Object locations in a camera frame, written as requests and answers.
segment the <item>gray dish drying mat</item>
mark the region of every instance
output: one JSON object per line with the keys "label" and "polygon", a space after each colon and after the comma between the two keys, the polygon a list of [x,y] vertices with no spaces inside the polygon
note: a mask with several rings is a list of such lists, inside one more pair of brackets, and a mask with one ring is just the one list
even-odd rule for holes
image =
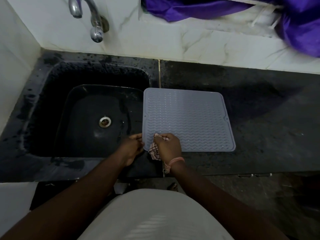
{"label": "gray dish drying mat", "polygon": [[145,150],[154,133],[176,135],[184,152],[230,152],[236,148],[223,96],[218,92],[147,88],[142,123]]}

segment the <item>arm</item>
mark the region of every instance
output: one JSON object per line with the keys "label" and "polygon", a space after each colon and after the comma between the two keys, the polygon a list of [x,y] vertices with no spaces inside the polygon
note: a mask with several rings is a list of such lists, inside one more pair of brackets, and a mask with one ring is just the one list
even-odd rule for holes
{"label": "arm", "polygon": [[132,135],[110,157],[54,198],[27,214],[1,240],[77,239],[92,222],[125,166],[143,151],[142,135]]}
{"label": "arm", "polygon": [[[168,137],[164,141],[155,137],[161,159],[168,164],[172,159],[181,157],[180,141],[173,134],[162,134]],[[170,172],[177,179],[186,194],[202,205],[212,214],[230,235],[236,240],[288,238],[256,210],[243,204],[230,194],[215,186],[208,179],[177,161],[171,166]]]}

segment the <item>faucet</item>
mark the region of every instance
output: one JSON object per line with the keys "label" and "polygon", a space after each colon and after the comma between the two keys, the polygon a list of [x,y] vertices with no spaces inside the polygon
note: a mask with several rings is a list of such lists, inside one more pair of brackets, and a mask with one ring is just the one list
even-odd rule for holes
{"label": "faucet", "polygon": [[[76,19],[82,18],[81,1],[82,0],[69,0],[70,13]],[[88,4],[91,12],[91,39],[96,43],[100,43],[103,40],[103,33],[109,31],[109,23],[105,17],[99,15],[97,6],[93,0],[84,1]]]}

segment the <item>sink drain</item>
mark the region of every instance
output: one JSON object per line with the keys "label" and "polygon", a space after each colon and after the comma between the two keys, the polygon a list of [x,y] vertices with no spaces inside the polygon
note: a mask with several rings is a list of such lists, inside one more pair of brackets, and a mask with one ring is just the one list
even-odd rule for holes
{"label": "sink drain", "polygon": [[99,120],[99,126],[101,128],[108,128],[111,125],[111,119],[109,117],[102,117]]}

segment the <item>pink wrist thread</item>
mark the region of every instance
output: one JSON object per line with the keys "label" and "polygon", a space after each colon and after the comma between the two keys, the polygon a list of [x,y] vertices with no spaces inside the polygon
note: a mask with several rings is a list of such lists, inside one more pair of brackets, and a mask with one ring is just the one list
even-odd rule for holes
{"label": "pink wrist thread", "polygon": [[184,161],[184,159],[183,159],[183,157],[176,157],[176,158],[172,159],[169,162],[169,164],[164,163],[165,172],[166,173],[170,173],[170,169],[171,169],[172,164],[174,164],[177,161]]}

